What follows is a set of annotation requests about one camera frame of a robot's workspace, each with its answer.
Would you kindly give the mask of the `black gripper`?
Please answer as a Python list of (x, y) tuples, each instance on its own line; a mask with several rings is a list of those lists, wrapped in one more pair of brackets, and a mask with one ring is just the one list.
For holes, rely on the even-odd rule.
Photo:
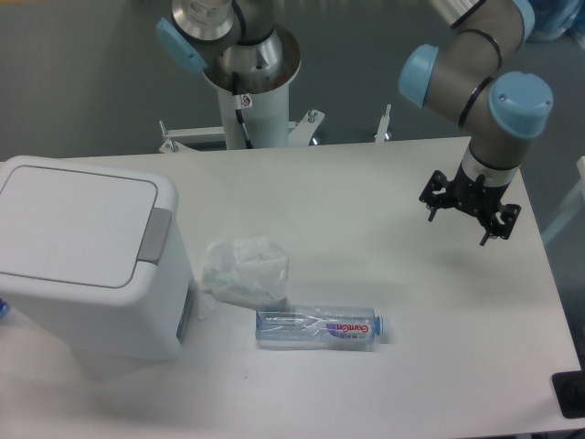
[(517, 204), (502, 204), (502, 197), (509, 184), (499, 187), (486, 185), (486, 176), (480, 174), (472, 180), (459, 165), (451, 182), (441, 171), (435, 170), (419, 196), (430, 212), (428, 222), (434, 220), (440, 209), (458, 209), (478, 219), (484, 228), (480, 245), (490, 239), (508, 240), (521, 207)]

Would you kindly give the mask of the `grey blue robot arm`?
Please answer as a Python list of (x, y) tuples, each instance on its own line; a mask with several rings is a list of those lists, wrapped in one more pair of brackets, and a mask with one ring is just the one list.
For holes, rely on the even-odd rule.
[[(503, 195), (529, 146), (544, 130), (553, 93), (538, 76), (501, 72), (530, 36), (527, 1), (436, 1), (454, 31), (447, 48), (417, 47), (399, 74), (410, 102), (456, 124), (470, 142), (456, 175), (432, 174), (420, 194), (430, 212), (457, 209), (478, 220), (486, 239), (508, 239), (521, 208)], [(216, 89), (230, 149), (310, 141), (291, 127), (289, 86), (301, 67), (297, 40), (274, 18), (270, 1), (174, 1), (155, 34), (183, 70)]]

